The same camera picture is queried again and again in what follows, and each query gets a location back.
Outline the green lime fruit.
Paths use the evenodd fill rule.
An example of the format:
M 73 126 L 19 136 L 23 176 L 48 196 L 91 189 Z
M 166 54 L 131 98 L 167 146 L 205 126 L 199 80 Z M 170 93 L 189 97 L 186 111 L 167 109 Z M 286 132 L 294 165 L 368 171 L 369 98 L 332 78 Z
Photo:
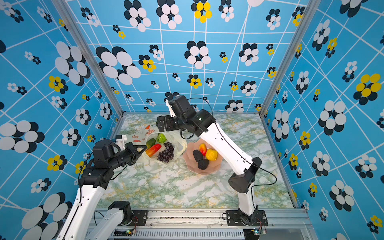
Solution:
M 167 142 L 167 138 L 164 134 L 161 134 L 159 133 L 157 135 L 157 138 L 156 138 L 157 142 L 160 143 L 160 144 L 163 144 L 163 143 L 166 143 Z

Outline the green orange papaya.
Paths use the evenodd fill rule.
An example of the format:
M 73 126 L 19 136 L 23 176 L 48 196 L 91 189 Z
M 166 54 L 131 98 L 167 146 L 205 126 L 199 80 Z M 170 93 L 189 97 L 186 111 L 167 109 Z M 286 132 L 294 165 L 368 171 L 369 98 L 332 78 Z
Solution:
M 162 147 L 162 145 L 157 143 L 157 140 L 154 138 L 149 139 L 146 143 L 146 146 L 147 146 L 146 154 L 148 157 L 152 157 Z

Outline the purple grape bunch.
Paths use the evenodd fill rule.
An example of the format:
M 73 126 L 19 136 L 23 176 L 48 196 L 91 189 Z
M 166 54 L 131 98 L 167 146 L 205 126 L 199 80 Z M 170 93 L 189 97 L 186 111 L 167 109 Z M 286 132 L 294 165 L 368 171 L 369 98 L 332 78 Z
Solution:
M 165 142 L 164 146 L 166 149 L 158 154 L 157 160 L 168 163 L 174 158 L 174 146 L 170 142 Z

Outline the yellow red mango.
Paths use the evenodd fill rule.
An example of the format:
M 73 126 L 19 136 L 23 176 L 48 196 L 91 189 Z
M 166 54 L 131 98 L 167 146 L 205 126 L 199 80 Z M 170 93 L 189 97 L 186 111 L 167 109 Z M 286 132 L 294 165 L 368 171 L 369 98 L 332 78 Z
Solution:
M 206 144 L 204 144 L 204 143 L 200 144 L 199 151 L 205 157 L 206 153 L 208 151 Z

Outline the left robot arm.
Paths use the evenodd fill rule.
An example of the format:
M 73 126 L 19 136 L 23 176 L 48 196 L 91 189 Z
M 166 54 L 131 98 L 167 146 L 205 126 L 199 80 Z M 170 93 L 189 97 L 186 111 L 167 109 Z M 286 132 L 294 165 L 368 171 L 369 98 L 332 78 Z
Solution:
M 95 143 L 94 157 L 81 174 L 74 206 L 57 234 L 58 240 L 106 240 L 119 225 L 138 225 L 139 219 L 134 215 L 130 203 L 115 201 L 91 233 L 87 233 L 102 195 L 110 181 L 117 177 L 114 171 L 134 165 L 146 150 L 147 146 L 131 142 L 122 148 L 111 140 Z

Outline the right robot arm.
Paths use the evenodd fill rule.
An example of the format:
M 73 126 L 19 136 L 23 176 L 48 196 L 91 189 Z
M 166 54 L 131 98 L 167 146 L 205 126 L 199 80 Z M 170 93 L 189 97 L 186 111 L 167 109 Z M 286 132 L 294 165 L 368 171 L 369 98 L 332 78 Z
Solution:
M 234 171 L 228 182 L 238 192 L 239 218 L 246 226 L 254 224 L 259 209 L 254 203 L 252 187 L 262 160 L 241 150 L 222 130 L 213 113 L 206 110 L 197 112 L 185 96 L 166 93 L 165 103 L 170 114 L 157 118 L 159 131 L 186 130 L 210 144 Z

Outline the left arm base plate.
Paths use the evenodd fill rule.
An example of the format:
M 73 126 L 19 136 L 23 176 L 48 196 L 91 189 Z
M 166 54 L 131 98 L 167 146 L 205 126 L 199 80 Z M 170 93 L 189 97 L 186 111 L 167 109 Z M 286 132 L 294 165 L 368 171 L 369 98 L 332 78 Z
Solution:
M 143 227 L 146 225 L 148 210 L 123 211 L 123 220 L 118 226 Z

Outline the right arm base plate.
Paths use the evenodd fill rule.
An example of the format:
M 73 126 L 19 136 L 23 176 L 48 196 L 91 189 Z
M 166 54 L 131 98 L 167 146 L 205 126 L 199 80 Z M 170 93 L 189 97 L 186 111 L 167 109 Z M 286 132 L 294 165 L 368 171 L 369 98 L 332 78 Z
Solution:
M 229 227 L 267 227 L 269 225 L 265 211 L 255 210 L 250 216 L 240 210 L 227 210 Z

